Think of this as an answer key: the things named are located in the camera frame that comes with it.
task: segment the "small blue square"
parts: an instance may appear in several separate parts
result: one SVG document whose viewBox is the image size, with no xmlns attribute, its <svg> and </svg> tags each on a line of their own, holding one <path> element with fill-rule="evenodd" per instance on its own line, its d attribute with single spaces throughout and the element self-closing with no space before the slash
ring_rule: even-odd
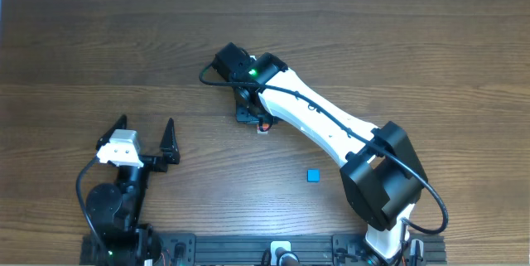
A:
<svg viewBox="0 0 530 266">
<path fill-rule="evenodd" d="M 319 170 L 307 170 L 307 181 L 308 182 L 320 181 L 320 171 Z"/>
</svg>

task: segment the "wooden surface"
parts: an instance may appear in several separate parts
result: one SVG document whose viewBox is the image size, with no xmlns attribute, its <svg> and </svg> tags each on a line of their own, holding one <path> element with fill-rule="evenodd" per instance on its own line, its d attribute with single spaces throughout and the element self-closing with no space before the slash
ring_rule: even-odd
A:
<svg viewBox="0 0 530 266">
<path fill-rule="evenodd" d="M 181 164 L 143 208 L 157 230 L 364 232 L 323 151 L 286 123 L 257 135 L 230 89 L 199 83 L 229 41 L 403 126 L 448 205 L 451 262 L 528 262 L 530 0 L 2 0 L 0 263 L 78 262 L 75 178 L 120 114 L 151 153 L 176 121 Z M 94 167 L 85 195 L 115 173 Z M 426 193 L 412 219 L 439 225 Z"/>
</svg>

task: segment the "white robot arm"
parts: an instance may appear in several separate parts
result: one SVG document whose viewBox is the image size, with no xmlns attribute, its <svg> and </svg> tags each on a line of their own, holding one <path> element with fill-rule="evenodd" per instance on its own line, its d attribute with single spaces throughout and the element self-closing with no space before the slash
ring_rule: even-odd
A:
<svg viewBox="0 0 530 266">
<path fill-rule="evenodd" d="M 211 66 L 226 82 L 204 80 Z M 234 88 L 239 122 L 259 122 L 261 128 L 281 119 L 323 148 L 339 166 L 349 204 L 369 224 L 365 243 L 386 264 L 400 259 L 409 238 L 406 225 L 428 234 L 446 227 L 445 205 L 426 182 L 407 134 L 395 123 L 378 128 L 353 117 L 310 89 L 277 57 L 265 53 L 255 60 L 232 43 L 216 54 L 200 80 Z M 385 159 L 372 168 L 376 156 Z M 423 187 L 442 209 L 444 222 L 438 230 L 408 220 Z"/>
</svg>

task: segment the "black metal mount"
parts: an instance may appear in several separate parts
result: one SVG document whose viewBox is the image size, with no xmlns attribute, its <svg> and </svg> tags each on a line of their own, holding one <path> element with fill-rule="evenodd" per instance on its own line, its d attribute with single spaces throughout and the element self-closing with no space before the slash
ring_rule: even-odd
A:
<svg viewBox="0 0 530 266">
<path fill-rule="evenodd" d="M 385 148 L 413 171 L 427 180 L 422 164 L 407 133 L 393 122 L 372 131 L 372 142 Z M 368 160 L 381 153 L 365 146 L 359 153 L 350 152 L 340 168 L 346 198 L 357 214 L 376 230 L 390 230 L 409 204 L 420 199 L 423 185 L 387 157 L 375 168 Z"/>
<path fill-rule="evenodd" d="M 262 257 L 273 241 L 290 241 L 301 265 L 367 266 L 385 265 L 373 262 L 364 235 L 278 235 L 278 236 L 195 236 L 193 234 L 160 233 L 161 252 L 153 265 L 261 265 Z M 412 234 L 410 241 L 423 242 L 423 254 L 404 253 L 408 264 L 447 264 L 446 245 L 442 236 Z M 90 238 L 84 238 L 79 264 L 94 264 Z"/>
<path fill-rule="evenodd" d="M 97 142 L 96 150 L 108 143 L 116 129 L 127 128 L 127 117 L 121 116 Z M 97 243 L 89 255 L 98 265 L 109 257 L 114 265 L 143 265 L 145 260 L 158 259 L 161 240 L 149 224 L 138 224 L 150 172 L 167 172 L 168 164 L 178 164 L 178 151 L 173 119 L 167 122 L 160 149 L 162 156 L 139 155 L 143 167 L 120 165 L 114 184 L 103 183 L 87 196 L 86 207 L 94 228 L 108 253 Z"/>
<path fill-rule="evenodd" d="M 215 54 L 212 67 L 227 82 L 256 84 L 266 84 L 275 74 L 288 69 L 286 63 L 269 53 L 254 60 L 232 42 Z M 238 122 L 259 124 L 261 120 L 262 123 L 275 124 L 280 121 L 278 117 L 272 116 L 263 108 L 258 96 L 260 91 L 260 89 L 234 88 Z"/>
</svg>

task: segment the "wood grain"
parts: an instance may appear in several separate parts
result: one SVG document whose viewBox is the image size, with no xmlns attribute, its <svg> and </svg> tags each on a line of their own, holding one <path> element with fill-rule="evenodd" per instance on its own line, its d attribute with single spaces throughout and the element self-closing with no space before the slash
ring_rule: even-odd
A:
<svg viewBox="0 0 530 266">
<path fill-rule="evenodd" d="M 450 212 L 452 263 L 527 263 L 528 0 L 2 0 L 0 263 L 76 264 L 74 181 L 120 114 L 155 153 L 142 218 L 199 235 L 363 232 L 337 166 L 287 124 L 234 120 L 200 68 L 229 41 L 280 56 L 318 93 L 402 125 Z M 319 168 L 321 181 L 306 183 Z M 115 170 L 95 167 L 84 193 Z M 413 220 L 436 226 L 424 193 Z"/>
</svg>

